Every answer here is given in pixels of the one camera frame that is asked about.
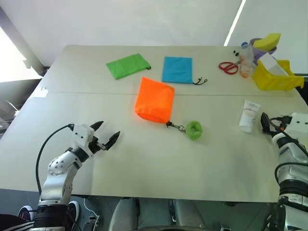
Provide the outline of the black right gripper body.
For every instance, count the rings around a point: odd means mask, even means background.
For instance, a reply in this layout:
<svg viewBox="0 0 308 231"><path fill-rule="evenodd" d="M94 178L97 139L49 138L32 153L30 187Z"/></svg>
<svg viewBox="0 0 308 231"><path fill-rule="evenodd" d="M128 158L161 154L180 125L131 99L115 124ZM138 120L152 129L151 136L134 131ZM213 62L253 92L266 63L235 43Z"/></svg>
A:
<svg viewBox="0 0 308 231"><path fill-rule="evenodd" d="M272 119L272 121L278 121L280 122L279 125L276 125L275 123L272 123L272 126L275 128L275 131L273 132L273 135L277 135L279 133L282 133L284 135L287 135L287 133L285 133L285 129L287 127L287 125L290 125L292 120L291 116L280 116L280 117L274 117Z"/></svg>

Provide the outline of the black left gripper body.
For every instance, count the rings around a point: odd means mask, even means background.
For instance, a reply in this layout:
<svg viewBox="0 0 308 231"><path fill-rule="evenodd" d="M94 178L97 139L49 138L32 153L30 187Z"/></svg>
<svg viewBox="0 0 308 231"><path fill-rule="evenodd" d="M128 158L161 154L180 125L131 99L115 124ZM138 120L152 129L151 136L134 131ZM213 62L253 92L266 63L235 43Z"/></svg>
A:
<svg viewBox="0 0 308 231"><path fill-rule="evenodd" d="M93 137L92 141L89 142L88 148L92 154L96 154L100 150L103 151L106 150L106 146L104 144L99 143L98 138L95 136Z"/></svg>

